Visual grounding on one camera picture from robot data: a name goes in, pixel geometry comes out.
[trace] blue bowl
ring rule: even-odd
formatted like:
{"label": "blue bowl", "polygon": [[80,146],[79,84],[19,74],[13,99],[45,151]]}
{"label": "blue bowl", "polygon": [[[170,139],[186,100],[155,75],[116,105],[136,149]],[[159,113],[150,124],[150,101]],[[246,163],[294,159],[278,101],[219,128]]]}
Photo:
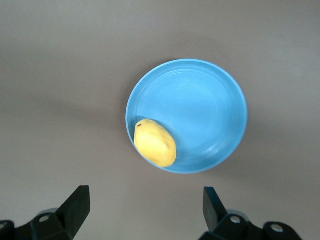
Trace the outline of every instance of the blue bowl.
{"label": "blue bowl", "polygon": [[197,59],[164,63],[135,86],[125,121],[135,147],[136,123],[151,119],[163,126],[176,143],[172,166],[178,174],[209,170],[226,160],[240,144],[247,126],[246,100],[237,82],[220,67]]}

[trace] yellow object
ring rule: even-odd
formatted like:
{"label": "yellow object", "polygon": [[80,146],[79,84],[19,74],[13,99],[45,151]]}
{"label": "yellow object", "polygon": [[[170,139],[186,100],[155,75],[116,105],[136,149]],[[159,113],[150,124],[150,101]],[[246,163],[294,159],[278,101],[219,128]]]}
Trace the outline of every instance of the yellow object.
{"label": "yellow object", "polygon": [[175,140],[150,119],[143,119],[135,125],[134,145],[142,156],[159,167],[171,166],[177,157]]}

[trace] screw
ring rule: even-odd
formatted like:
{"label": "screw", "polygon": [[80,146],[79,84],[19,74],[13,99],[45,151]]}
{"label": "screw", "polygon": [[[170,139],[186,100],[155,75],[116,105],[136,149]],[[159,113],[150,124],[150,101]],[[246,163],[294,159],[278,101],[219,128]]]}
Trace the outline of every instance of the screw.
{"label": "screw", "polygon": [[234,224],[239,224],[241,222],[240,218],[237,216],[232,216],[230,217],[231,222],[233,222]]}
{"label": "screw", "polygon": [[284,229],[282,228],[282,226],[278,225],[278,224],[272,224],[271,228],[273,231],[277,232],[277,233],[283,233]]}
{"label": "screw", "polygon": [[39,222],[43,223],[43,222],[47,221],[49,218],[50,218],[50,215],[44,215],[39,219]]}
{"label": "screw", "polygon": [[7,225],[6,222],[0,223],[0,230],[4,229],[6,227],[6,225]]}

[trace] gray table surface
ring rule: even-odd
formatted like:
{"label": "gray table surface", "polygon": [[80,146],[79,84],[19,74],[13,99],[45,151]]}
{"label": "gray table surface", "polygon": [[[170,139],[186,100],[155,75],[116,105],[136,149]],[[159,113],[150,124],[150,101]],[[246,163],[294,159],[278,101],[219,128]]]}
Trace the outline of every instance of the gray table surface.
{"label": "gray table surface", "polygon": [[[164,62],[228,71],[248,105],[238,149],[203,173],[157,169],[125,110]],[[198,239],[204,186],[262,227],[320,239],[320,2],[0,1],[0,219],[21,226],[89,185],[77,240]]]}

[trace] yellow potato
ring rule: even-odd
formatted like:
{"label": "yellow potato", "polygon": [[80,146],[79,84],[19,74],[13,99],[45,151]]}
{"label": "yellow potato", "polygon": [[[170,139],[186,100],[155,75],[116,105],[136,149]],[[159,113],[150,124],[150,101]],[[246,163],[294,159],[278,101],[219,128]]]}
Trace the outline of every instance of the yellow potato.
{"label": "yellow potato", "polygon": [[175,140],[150,119],[143,119],[135,125],[134,145],[142,156],[162,168],[171,166],[177,157]]}

